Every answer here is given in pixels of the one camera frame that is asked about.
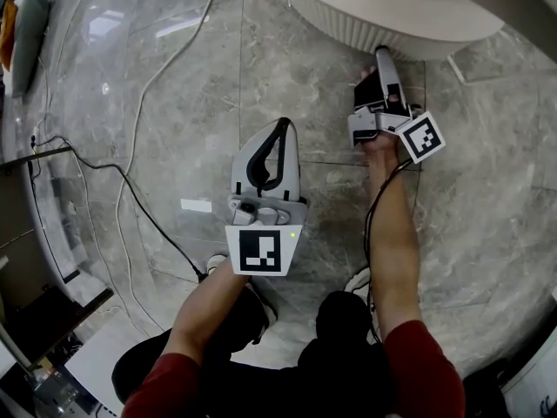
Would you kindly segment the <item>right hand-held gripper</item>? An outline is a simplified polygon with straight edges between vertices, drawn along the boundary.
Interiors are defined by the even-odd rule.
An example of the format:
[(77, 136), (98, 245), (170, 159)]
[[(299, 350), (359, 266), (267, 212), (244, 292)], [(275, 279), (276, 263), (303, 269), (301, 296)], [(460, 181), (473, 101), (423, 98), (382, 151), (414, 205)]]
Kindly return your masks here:
[(433, 115), (425, 111), (411, 116), (402, 83), (390, 51), (375, 51), (377, 70), (354, 88), (355, 112), (347, 119), (350, 146), (372, 141), (383, 132), (397, 136), (414, 164), (446, 146)]

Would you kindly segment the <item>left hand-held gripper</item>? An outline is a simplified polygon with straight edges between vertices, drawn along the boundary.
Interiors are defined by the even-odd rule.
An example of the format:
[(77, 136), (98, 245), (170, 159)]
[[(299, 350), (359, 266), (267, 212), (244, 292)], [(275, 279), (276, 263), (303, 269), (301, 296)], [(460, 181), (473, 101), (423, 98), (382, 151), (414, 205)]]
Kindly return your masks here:
[[(272, 177), (266, 160), (275, 145), (278, 158)], [(270, 123), (246, 142), (232, 162), (231, 180), (237, 195), (228, 199), (232, 223), (225, 234), (233, 272), (286, 276), (308, 212), (307, 200), (300, 199), (298, 140), (289, 118)], [(280, 199), (240, 195), (248, 190)]]

